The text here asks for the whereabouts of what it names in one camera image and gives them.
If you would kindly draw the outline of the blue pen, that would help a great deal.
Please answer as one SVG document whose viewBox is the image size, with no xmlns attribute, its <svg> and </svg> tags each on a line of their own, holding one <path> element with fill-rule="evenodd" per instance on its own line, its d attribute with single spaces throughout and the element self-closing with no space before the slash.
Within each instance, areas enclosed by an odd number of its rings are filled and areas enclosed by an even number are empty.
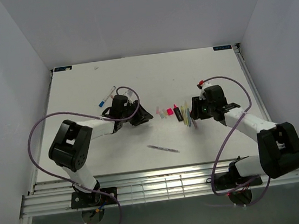
<svg viewBox="0 0 299 224">
<path fill-rule="evenodd" d="M 190 112 L 190 110 L 187 110 L 187 116 L 188 116 L 188 125 L 189 125 L 189 127 L 191 127 L 191 126 L 193 126 L 193 124 L 192 124 L 192 117 L 191 117 L 191 112 Z"/>
</svg>

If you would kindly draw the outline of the yellow highlighter pen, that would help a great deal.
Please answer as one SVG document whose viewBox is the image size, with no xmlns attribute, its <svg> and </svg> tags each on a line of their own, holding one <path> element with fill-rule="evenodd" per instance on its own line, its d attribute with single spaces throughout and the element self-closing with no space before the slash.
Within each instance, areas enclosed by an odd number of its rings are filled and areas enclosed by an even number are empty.
<svg viewBox="0 0 299 224">
<path fill-rule="evenodd" d="M 184 125 L 188 126 L 186 121 L 186 113 L 182 105 L 180 106 L 180 111 L 181 111 L 181 116 L 183 117 Z"/>
</svg>

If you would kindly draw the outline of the red pen clear cap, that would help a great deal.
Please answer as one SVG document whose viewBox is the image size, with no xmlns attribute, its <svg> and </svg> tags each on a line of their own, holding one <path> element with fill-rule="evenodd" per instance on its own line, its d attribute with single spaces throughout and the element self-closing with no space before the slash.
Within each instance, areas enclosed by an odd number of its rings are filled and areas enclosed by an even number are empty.
<svg viewBox="0 0 299 224">
<path fill-rule="evenodd" d="M 196 121 L 194 119 L 192 119 L 192 124 L 193 124 L 193 126 L 194 126 L 195 129 L 198 128 L 198 125 L 197 125 L 197 123 L 196 123 Z"/>
</svg>

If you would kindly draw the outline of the white marker blue cap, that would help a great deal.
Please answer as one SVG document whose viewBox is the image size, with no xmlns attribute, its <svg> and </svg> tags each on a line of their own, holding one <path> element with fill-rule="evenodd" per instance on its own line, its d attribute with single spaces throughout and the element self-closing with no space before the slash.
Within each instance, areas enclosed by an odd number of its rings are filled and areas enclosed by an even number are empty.
<svg viewBox="0 0 299 224">
<path fill-rule="evenodd" d="M 113 92 L 115 91 L 116 86 L 112 86 L 112 88 L 110 89 L 110 91 L 104 96 L 104 98 L 100 101 L 99 103 L 99 107 L 102 107 L 106 101 L 112 96 Z"/>
</svg>

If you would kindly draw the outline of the thin yellow pen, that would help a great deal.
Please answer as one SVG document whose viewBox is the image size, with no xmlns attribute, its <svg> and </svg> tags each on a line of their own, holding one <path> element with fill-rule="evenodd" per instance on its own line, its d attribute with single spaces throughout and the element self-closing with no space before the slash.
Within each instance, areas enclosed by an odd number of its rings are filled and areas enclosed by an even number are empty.
<svg viewBox="0 0 299 224">
<path fill-rule="evenodd" d="M 184 102 L 184 108 L 185 108 L 186 125 L 188 127 L 191 127 L 190 112 L 186 101 Z"/>
</svg>

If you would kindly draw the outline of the pink highlighter cap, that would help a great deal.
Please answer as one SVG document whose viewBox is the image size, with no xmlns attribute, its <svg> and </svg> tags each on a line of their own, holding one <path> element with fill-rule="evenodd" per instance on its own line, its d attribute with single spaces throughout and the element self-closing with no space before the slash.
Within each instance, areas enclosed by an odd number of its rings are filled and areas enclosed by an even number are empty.
<svg viewBox="0 0 299 224">
<path fill-rule="evenodd" d="M 169 116 L 171 116 L 172 114 L 174 114 L 174 113 L 173 113 L 173 110 L 172 110 L 171 108 L 168 108 L 168 109 L 166 110 L 166 112 L 167 112 L 167 114 L 168 114 Z"/>
</svg>

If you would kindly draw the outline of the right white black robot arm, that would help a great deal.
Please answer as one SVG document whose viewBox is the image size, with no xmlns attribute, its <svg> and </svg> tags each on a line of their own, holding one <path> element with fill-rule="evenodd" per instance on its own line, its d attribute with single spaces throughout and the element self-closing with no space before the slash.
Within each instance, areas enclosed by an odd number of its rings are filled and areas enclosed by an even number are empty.
<svg viewBox="0 0 299 224">
<path fill-rule="evenodd" d="M 222 87 L 201 82 L 201 93 L 192 98 L 193 120 L 213 118 L 216 122 L 239 131 L 257 143 L 258 155 L 237 157 L 223 174 L 213 173 L 214 190 L 242 187 L 256 176 L 274 179 L 299 169 L 299 137 L 289 122 L 280 124 L 244 111 L 239 104 L 228 103 Z"/>
</svg>

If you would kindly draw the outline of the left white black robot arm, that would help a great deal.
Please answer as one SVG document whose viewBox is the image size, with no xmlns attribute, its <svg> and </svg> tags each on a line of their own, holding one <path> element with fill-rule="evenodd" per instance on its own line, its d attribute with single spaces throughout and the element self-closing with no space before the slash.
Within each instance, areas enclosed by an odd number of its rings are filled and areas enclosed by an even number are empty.
<svg viewBox="0 0 299 224">
<path fill-rule="evenodd" d="M 118 132 L 124 123 L 138 126 L 153 119 L 136 99 L 117 94 L 101 119 L 62 122 L 49 149 L 49 159 L 60 166 L 73 181 L 78 197 L 89 206 L 101 200 L 100 184 L 86 166 L 90 142 L 95 138 Z"/>
</svg>

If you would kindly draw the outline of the black pink highlighter body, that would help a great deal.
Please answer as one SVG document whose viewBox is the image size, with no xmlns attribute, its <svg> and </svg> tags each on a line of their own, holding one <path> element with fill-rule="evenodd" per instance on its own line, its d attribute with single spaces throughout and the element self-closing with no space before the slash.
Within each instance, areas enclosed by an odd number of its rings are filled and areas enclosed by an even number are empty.
<svg viewBox="0 0 299 224">
<path fill-rule="evenodd" d="M 180 110 L 180 108 L 177 105 L 173 105 L 173 112 L 174 112 L 174 114 L 177 117 L 177 120 L 179 122 L 184 121 L 184 118 L 183 118 L 183 115 L 181 113 L 181 110 Z"/>
</svg>

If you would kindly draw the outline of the grey black pen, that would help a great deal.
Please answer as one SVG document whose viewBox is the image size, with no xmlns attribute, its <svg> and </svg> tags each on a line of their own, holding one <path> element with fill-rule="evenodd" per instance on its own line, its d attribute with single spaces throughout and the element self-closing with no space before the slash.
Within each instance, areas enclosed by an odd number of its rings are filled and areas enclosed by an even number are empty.
<svg viewBox="0 0 299 224">
<path fill-rule="evenodd" d="M 166 147 L 162 147 L 162 146 L 147 145 L 147 147 L 150 149 L 156 149 L 156 150 L 160 150 L 160 151 L 179 153 L 179 150 L 166 148 Z"/>
</svg>

